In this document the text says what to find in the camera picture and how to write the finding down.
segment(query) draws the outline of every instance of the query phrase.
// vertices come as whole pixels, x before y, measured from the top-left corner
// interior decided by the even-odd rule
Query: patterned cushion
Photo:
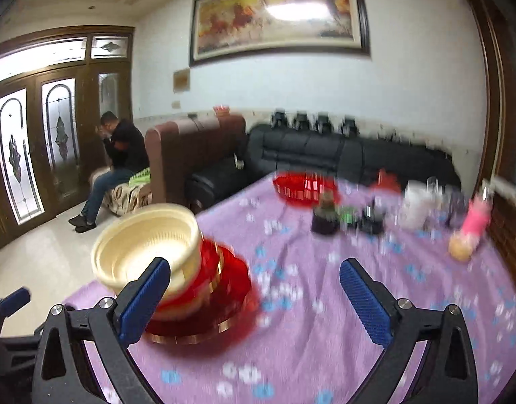
[[[108,172],[108,167],[99,168],[91,178],[90,184],[95,181],[98,176]],[[151,203],[151,185],[149,183],[141,183],[135,187],[129,187],[128,183],[118,185],[115,189],[107,192],[103,199],[103,205],[110,209],[116,215],[128,214],[138,208],[142,208]]]

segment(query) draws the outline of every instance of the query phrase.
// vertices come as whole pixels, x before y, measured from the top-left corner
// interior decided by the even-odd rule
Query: man's hand
[[[96,126],[96,134],[99,135],[102,139],[110,137],[108,132],[105,129],[100,128],[99,126]]]

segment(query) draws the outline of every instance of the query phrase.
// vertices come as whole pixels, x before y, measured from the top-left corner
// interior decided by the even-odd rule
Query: table
[[[312,213],[288,206],[267,176],[198,216],[205,236],[244,258],[260,296],[255,328],[232,345],[213,339],[167,347],[141,339],[130,347],[166,403],[345,404],[376,362],[373,344],[339,284],[340,263],[355,257],[396,297],[417,307],[461,306],[475,354],[479,402],[491,403],[516,368],[516,293],[487,238],[469,264],[447,253],[449,232],[408,232],[392,226],[383,238],[362,233],[319,237]],[[343,205],[373,196],[389,207],[397,195],[338,181]],[[92,282],[66,302],[91,307],[110,292]],[[414,356],[391,402],[401,402],[420,360]],[[92,365],[109,402],[119,402],[92,345]]]

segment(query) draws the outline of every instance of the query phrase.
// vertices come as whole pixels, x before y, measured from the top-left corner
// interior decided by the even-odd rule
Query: black jacket
[[[105,138],[103,143],[114,168],[127,168],[133,173],[138,173],[150,166],[144,137],[126,119],[120,120],[110,139]]]

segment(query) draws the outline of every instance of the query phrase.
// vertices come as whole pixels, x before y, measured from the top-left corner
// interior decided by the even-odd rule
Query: metal screw
[[[411,303],[411,301],[409,299],[401,298],[398,300],[398,306],[402,310],[409,310],[411,307],[413,307],[413,304]]]
[[[449,305],[448,310],[451,314],[460,314],[460,307],[458,305]]]
[[[51,314],[52,315],[59,315],[62,310],[64,309],[64,307],[62,307],[60,304],[57,304],[55,305],[54,307],[51,308]]]
[[[111,298],[103,298],[99,301],[99,306],[103,309],[112,307],[112,304],[114,304],[114,301]]]

